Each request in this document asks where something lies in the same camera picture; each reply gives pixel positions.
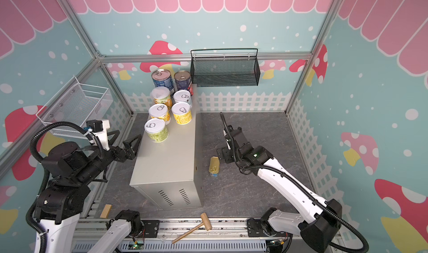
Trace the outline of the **gold can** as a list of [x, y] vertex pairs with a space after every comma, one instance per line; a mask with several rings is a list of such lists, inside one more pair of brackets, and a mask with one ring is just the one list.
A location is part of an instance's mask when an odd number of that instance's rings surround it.
[[218, 176], [220, 171], [220, 160], [218, 157], [211, 157], [208, 171], [212, 177]]

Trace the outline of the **fruit can white lid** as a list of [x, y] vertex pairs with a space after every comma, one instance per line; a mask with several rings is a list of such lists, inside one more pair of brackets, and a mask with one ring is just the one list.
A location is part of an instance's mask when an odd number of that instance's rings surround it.
[[188, 90], [178, 90], [173, 95], [173, 99], [176, 103], [179, 102], [186, 102], [189, 105], [192, 104], [192, 96], [191, 93]]
[[158, 118], [165, 121], [165, 124], [168, 125], [171, 121], [171, 116], [169, 109], [165, 104], [154, 104], [149, 108], [149, 115], [151, 118]]
[[159, 118], [148, 120], [144, 125], [144, 129], [154, 143], [164, 142], [169, 136], [165, 121]]
[[186, 125], [192, 120], [191, 107], [186, 102], [178, 102], [172, 106], [173, 116], [179, 125]]

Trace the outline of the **peach fruit can plastic lid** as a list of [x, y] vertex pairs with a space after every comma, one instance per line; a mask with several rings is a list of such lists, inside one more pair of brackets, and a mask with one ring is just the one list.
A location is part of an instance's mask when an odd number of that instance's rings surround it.
[[150, 96], [155, 104], [164, 104], [168, 109], [171, 109], [173, 104], [171, 100], [170, 90], [167, 87], [155, 87]]

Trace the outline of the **blue soup can pink lid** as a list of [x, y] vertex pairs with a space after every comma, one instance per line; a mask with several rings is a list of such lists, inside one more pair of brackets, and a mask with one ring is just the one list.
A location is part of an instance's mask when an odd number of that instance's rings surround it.
[[174, 83], [169, 70], [167, 69], [155, 70], [152, 73], [151, 77], [155, 87], [166, 87], [169, 89], [170, 94], [173, 94], [175, 92]]

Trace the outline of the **dark blue chopped tomato can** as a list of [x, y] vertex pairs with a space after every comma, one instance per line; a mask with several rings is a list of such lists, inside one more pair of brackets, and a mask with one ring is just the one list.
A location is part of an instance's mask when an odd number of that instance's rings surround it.
[[192, 78], [189, 71], [180, 70], [174, 74], [177, 90], [187, 90], [193, 95]]

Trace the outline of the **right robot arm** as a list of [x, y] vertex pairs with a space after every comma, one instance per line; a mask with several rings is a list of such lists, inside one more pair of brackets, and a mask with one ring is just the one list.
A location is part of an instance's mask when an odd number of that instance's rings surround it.
[[[241, 128], [233, 129], [226, 123], [223, 113], [220, 118], [224, 126], [224, 137], [227, 142], [226, 154], [243, 175], [253, 174], [284, 196], [297, 210], [296, 214], [287, 216], [276, 208], [268, 210], [260, 219], [267, 235], [288, 233], [298, 235], [314, 251], [323, 253], [328, 247], [334, 247], [345, 253], [366, 253], [369, 244], [366, 238], [350, 223], [342, 218], [342, 205], [335, 199], [327, 201], [304, 186], [292, 176], [262, 146], [253, 147], [246, 139]], [[345, 227], [356, 236], [362, 246], [357, 249], [341, 246], [333, 242], [337, 232]]]

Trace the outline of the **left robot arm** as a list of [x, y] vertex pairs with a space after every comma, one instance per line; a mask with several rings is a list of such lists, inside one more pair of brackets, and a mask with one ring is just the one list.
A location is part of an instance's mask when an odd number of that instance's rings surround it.
[[[41, 156], [37, 149], [39, 139], [59, 127], [76, 130], [90, 144], [79, 147], [75, 142], [65, 142]], [[26, 214], [27, 224], [36, 231], [35, 252], [69, 253], [84, 201], [90, 194], [89, 185], [98, 181], [111, 163], [137, 157], [142, 135], [123, 141], [124, 146], [119, 147], [113, 144], [120, 132], [108, 129], [108, 120], [89, 120], [85, 128], [61, 121], [42, 128], [31, 139], [31, 156], [44, 172], [39, 192]]]

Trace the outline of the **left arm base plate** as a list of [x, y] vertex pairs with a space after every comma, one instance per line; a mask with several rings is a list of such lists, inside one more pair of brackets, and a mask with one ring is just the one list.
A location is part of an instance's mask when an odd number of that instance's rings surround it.
[[135, 239], [151, 239], [157, 238], [159, 232], [159, 220], [141, 220], [142, 228]]

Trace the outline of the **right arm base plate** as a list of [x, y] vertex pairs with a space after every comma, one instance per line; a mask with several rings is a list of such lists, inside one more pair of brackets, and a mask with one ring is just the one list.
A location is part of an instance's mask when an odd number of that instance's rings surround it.
[[246, 222], [246, 227], [248, 237], [267, 237], [260, 219], [249, 218]]

